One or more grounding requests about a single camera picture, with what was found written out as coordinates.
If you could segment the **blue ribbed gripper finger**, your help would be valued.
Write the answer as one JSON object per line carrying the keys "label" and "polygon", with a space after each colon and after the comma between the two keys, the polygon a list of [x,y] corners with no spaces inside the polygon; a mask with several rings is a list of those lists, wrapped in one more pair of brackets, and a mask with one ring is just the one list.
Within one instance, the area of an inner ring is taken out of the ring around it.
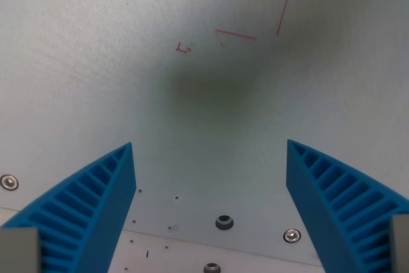
{"label": "blue ribbed gripper finger", "polygon": [[390,220],[408,213],[407,198],[294,140],[286,187],[325,272],[392,272]]}
{"label": "blue ribbed gripper finger", "polygon": [[131,143],[36,198],[5,229],[34,228],[41,272],[107,272],[137,185]]}

